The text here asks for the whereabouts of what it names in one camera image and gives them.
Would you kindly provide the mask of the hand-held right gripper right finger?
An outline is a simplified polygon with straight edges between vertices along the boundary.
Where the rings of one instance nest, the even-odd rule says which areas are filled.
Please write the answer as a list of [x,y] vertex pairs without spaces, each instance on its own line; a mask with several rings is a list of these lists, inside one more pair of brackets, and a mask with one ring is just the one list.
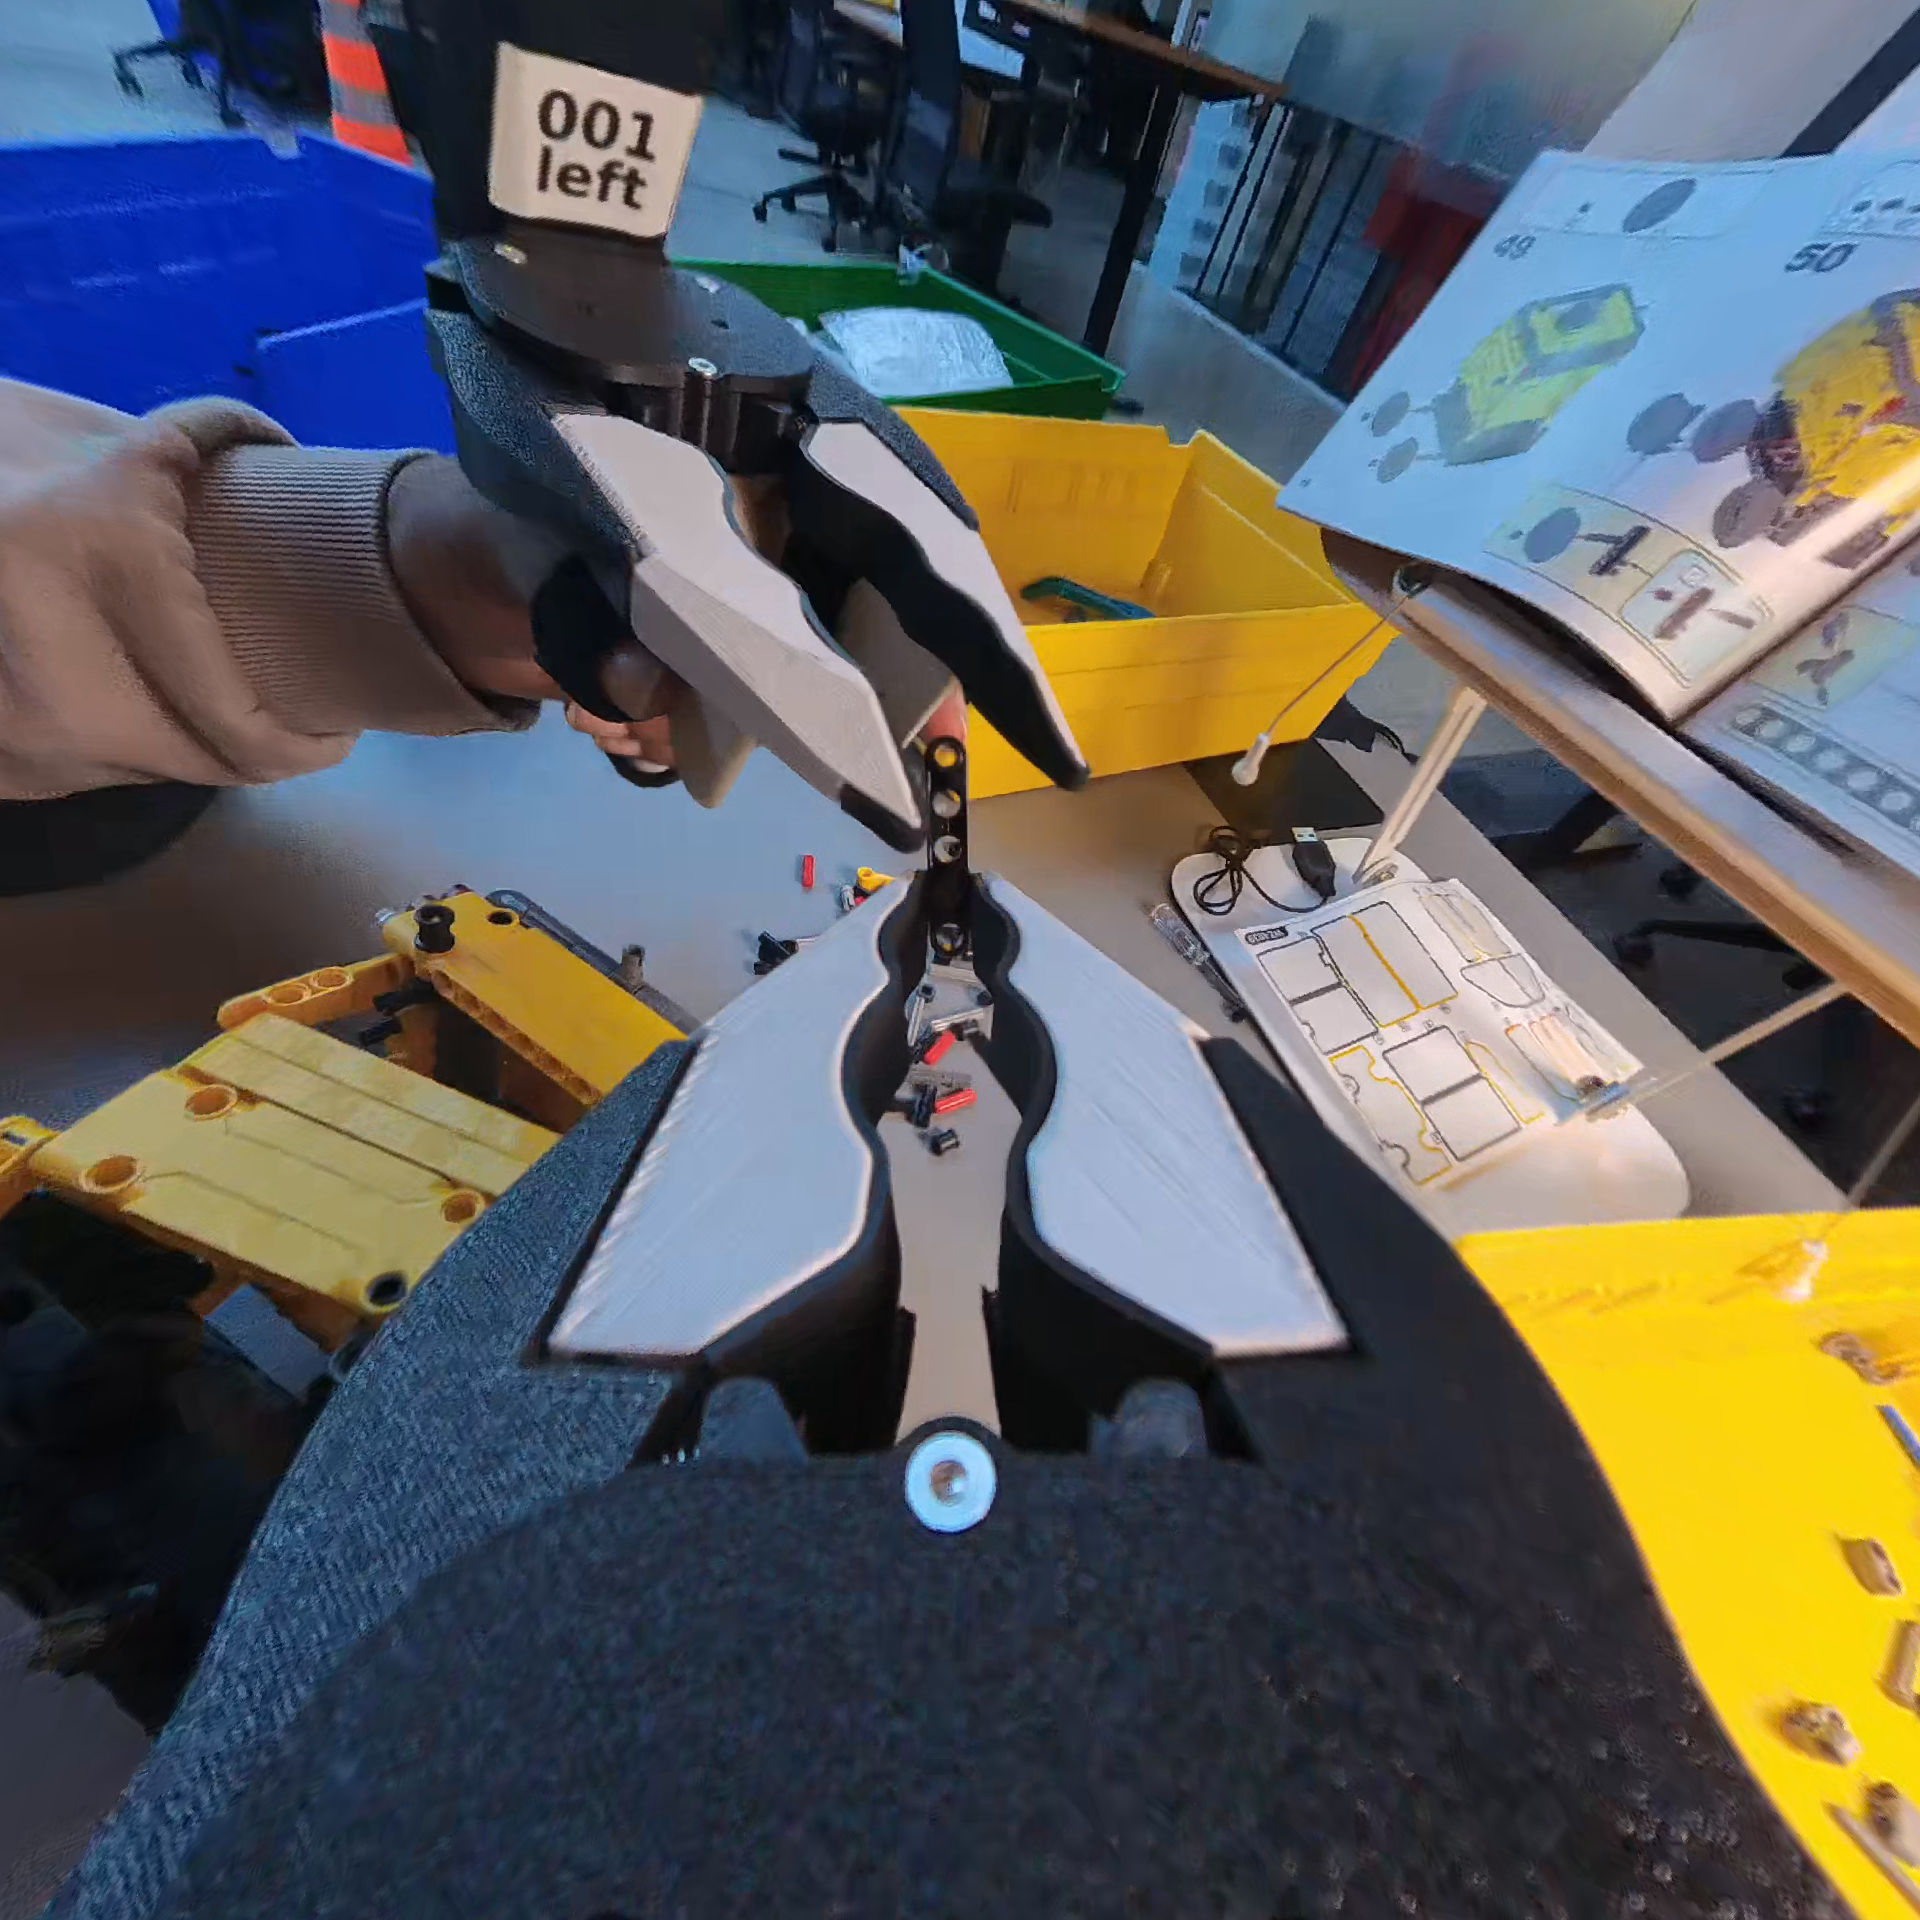
[[1089,1424],[1350,1335],[1196,1021],[1002,877],[971,883],[985,1064],[1018,1113],[995,1284],[1002,1424]]

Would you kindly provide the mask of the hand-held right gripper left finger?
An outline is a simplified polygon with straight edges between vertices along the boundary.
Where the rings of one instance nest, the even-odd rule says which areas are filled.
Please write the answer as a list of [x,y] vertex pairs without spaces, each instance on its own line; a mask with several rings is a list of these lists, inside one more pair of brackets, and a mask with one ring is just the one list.
[[797,1424],[895,1424],[914,1338],[879,1122],[907,1080],[922,885],[897,881],[707,1023],[576,1266],[546,1350]]

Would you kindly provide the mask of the short black holed beam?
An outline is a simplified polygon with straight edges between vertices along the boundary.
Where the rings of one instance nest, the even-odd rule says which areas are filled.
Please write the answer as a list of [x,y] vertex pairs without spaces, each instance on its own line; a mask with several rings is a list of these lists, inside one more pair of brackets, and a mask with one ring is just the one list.
[[974,873],[970,863],[968,748],[956,735],[923,745],[926,848],[919,888],[930,963],[971,959]]

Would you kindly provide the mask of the yellow toy brick vehicle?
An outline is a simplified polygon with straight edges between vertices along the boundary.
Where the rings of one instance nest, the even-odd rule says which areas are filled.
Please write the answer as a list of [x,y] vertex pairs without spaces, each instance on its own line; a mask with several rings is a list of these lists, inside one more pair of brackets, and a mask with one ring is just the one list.
[[697,1023],[646,957],[531,896],[383,914],[379,951],[225,1000],[214,1035],[61,1126],[3,1118],[3,1224],[37,1202],[145,1244],[199,1317],[249,1287],[320,1357],[394,1318],[594,1107]]

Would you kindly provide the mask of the instruction booklet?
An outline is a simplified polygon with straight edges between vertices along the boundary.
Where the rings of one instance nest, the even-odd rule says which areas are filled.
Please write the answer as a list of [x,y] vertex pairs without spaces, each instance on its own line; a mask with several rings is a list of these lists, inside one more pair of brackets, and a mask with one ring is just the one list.
[[1918,163],[1539,157],[1278,494],[1918,873]]

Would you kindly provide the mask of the person's left forearm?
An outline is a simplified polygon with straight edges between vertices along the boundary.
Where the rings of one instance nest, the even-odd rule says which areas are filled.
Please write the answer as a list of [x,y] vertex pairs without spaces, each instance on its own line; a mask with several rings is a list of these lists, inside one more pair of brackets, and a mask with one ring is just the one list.
[[320,772],[367,732],[519,732],[394,582],[387,487],[420,449],[295,445],[231,398],[134,416],[2,387],[2,797]]

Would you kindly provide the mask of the bubble wrap sheet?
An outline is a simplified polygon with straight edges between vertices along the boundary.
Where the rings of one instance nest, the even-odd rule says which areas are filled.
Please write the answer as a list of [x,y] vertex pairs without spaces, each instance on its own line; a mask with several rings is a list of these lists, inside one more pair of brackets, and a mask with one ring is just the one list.
[[888,405],[933,405],[1011,391],[1011,368],[975,319],[944,308],[867,305],[823,312],[811,344]]

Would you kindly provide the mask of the green plastic bin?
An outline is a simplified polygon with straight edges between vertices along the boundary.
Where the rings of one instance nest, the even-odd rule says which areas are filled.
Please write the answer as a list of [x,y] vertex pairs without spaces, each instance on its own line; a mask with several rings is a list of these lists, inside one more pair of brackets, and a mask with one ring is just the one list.
[[[914,254],[817,262],[686,258],[684,268],[745,292],[816,352],[811,324],[832,311],[903,306],[974,319],[992,334],[1016,381],[1011,391],[995,394],[890,402],[894,409],[1100,420],[1123,383],[1123,372],[1096,352],[937,273]],[[819,356],[832,371],[842,372],[822,352]]]

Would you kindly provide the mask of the clear pen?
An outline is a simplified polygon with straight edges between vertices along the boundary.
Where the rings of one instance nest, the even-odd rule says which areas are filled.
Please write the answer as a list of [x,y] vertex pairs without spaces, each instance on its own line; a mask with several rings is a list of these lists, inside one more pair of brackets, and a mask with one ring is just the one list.
[[1183,914],[1171,902],[1159,901],[1147,908],[1147,922],[1163,944],[1203,978],[1226,1018],[1236,1025],[1248,1025],[1251,1017],[1241,996]]

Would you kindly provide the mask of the pile of small brick pins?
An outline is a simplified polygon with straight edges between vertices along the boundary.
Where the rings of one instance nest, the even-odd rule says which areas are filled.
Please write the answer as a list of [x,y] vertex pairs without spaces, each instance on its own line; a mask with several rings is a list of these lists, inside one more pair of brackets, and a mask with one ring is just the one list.
[[[895,883],[894,875],[857,867],[851,881],[829,890],[835,916],[849,919]],[[760,928],[751,943],[750,973],[766,978],[819,941],[817,931],[782,937]],[[992,996],[978,988],[971,973],[937,957],[926,960],[907,993],[901,1014],[907,1070],[890,1113],[899,1117],[930,1159],[944,1161],[957,1153],[961,1124],[979,1104],[979,1088],[961,1055],[983,1041],[992,1026],[990,1012]]]

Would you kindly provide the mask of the yellow plastic bin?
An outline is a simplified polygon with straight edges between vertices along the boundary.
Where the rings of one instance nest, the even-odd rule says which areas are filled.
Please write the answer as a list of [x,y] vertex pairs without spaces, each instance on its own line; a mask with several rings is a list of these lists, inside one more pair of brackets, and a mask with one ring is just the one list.
[[1096,779],[1308,738],[1394,630],[1221,440],[907,407],[971,507]]
[[1543,1366],[1733,1749],[1859,1911],[1853,1860],[1779,1740],[1781,1441],[1792,1347],[1848,1317],[1916,1333],[1918,1212],[1750,1215],[1475,1233],[1455,1250]]

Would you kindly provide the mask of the orange traffic cone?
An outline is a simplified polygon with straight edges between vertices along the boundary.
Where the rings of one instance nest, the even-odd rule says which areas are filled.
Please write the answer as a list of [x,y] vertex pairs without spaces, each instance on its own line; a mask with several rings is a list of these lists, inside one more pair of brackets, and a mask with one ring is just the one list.
[[331,138],[360,155],[409,168],[413,153],[395,117],[364,3],[316,3],[330,96]]

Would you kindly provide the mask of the black flat device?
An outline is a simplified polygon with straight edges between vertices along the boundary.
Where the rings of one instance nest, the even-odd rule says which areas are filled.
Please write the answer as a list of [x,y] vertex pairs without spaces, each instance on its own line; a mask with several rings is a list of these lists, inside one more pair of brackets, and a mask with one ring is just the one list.
[[1380,804],[1315,738],[1269,748],[1249,784],[1233,779],[1233,764],[1236,757],[1217,754],[1188,761],[1183,772],[1219,822],[1249,844],[1289,844],[1296,828],[1310,828],[1322,841],[1367,842],[1380,828]]

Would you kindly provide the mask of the wooden table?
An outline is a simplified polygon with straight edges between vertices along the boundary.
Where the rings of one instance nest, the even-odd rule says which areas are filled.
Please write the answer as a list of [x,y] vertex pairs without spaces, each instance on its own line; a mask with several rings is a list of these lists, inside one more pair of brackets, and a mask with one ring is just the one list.
[[1180,104],[1183,100],[1200,104],[1251,100],[1272,108],[1285,100],[1287,90],[1280,81],[1128,27],[1111,13],[1054,3],[1003,3],[992,9],[995,15],[1026,21],[1026,36],[1019,45],[1024,55],[1033,52],[1036,32],[1047,30],[1087,42],[1100,52],[1130,65],[1144,75],[1147,85],[1144,130],[1123,177],[1118,214],[1081,331],[1081,347],[1096,356],[1104,356],[1140,256],[1140,241],[1169,153]]

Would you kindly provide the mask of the scattered small mixed brick parts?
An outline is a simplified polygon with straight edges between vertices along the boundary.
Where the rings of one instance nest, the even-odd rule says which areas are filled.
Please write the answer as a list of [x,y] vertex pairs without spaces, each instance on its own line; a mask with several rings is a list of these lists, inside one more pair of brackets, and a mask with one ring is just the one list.
[[1849,1314],[1787,1350],[1779,1740],[1870,1892],[1916,1917],[1916,1331]]

